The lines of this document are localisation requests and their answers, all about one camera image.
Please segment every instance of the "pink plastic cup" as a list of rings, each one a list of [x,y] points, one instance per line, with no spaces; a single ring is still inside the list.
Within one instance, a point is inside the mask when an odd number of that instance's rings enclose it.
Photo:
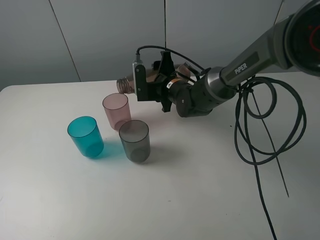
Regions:
[[[109,120],[110,126],[119,131],[121,126],[131,120],[128,97],[121,93],[113,93],[106,96],[102,105]]]

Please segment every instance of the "translucent cup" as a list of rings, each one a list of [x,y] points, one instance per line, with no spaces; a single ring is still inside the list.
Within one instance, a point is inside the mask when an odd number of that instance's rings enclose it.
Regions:
[[[69,124],[67,132],[85,157],[94,158],[104,149],[97,121],[91,116],[76,118]]]
[[[140,120],[124,123],[119,136],[126,157],[134,163],[143,163],[150,155],[149,127]]]
[[[110,126],[119,131],[121,126],[131,120],[128,97],[121,93],[113,93],[106,96],[102,105],[109,120]]]

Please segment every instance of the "robotic arm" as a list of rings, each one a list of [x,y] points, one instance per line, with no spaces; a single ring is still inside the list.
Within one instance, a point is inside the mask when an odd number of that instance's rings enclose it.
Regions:
[[[161,52],[161,61],[155,61],[152,66],[151,72],[157,71],[157,75],[152,81],[147,77],[146,69],[140,60],[140,50],[145,48],[164,50]],[[188,64],[186,65],[194,73],[197,81],[175,70],[171,53],[185,58],[202,70],[199,73]],[[208,115],[213,108],[233,98],[239,92],[239,98],[235,107],[235,149],[244,162],[254,166],[263,210],[273,239],[277,240],[263,197],[258,166],[276,159],[284,187],[289,196],[278,156],[291,149],[302,138],[307,126],[307,116],[299,94],[289,84],[268,77],[255,77],[256,73],[271,65],[277,65],[285,70],[295,66],[307,74],[320,76],[320,0],[310,1],[295,14],[275,24],[226,67],[204,69],[191,59],[171,49],[161,46],[140,47],[136,52],[136,60],[133,62],[133,77],[129,78],[130,80],[127,78],[119,79],[117,87],[120,93],[135,92],[138,101],[161,102],[163,112],[169,112],[173,103],[181,117]],[[272,95],[270,108],[264,114],[260,113],[253,93],[253,87],[262,83],[267,84]],[[263,121],[264,118],[272,113],[277,102],[276,89],[273,84],[282,86],[292,94],[297,102],[298,113],[291,133],[278,150],[276,150],[268,128],[265,122],[263,122],[273,148],[272,152],[264,152],[254,147],[250,140],[247,116],[249,114],[251,117]],[[254,114],[248,106],[247,99],[249,92],[252,93],[259,113],[258,115]],[[239,122],[242,100],[244,103],[244,131]],[[301,132],[296,140],[291,143],[301,122]],[[243,140],[249,147],[252,161],[246,159],[239,149],[238,132],[240,132]],[[267,158],[257,161],[255,152],[265,155]]]
[[[161,61],[153,64],[153,70],[158,71],[153,82],[146,81],[146,69],[140,60],[140,50],[144,48],[164,50]],[[320,0],[310,1],[275,24],[226,67],[202,68],[201,73],[192,68],[198,78],[201,76],[194,83],[177,77],[171,53],[182,56],[159,46],[137,50],[133,62],[134,92],[138,101],[161,102],[164,112],[169,112],[174,103],[181,117],[208,115],[233,98],[242,82],[271,65],[284,70],[295,66],[320,76]]]

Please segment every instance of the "gray plastic cup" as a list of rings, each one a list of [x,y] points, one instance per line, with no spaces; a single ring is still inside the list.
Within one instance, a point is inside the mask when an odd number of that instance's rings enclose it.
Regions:
[[[150,155],[149,127],[140,120],[131,120],[124,123],[119,136],[126,157],[134,163],[143,163]]]
[[[110,126],[119,131],[121,126],[131,120],[128,97],[121,93],[113,93],[106,96],[102,105]]]

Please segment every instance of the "white table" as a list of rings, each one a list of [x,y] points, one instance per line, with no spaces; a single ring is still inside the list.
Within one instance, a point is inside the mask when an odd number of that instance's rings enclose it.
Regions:
[[[261,166],[262,190],[279,240],[320,238],[320,80],[303,73],[265,76],[301,95],[308,124],[302,141],[280,156],[290,198],[275,161]],[[267,88],[255,92],[262,109]],[[254,168],[234,147],[236,97],[209,116],[180,118],[160,103],[129,96],[133,119],[150,128],[150,163],[124,155],[102,100],[115,81],[10,86],[0,92],[1,240],[270,240]],[[275,144],[291,130],[297,106],[279,89],[266,121]],[[83,157],[67,134],[79,116],[97,120],[106,149]],[[260,121],[252,140],[271,150]],[[247,156],[246,145],[242,149]]]

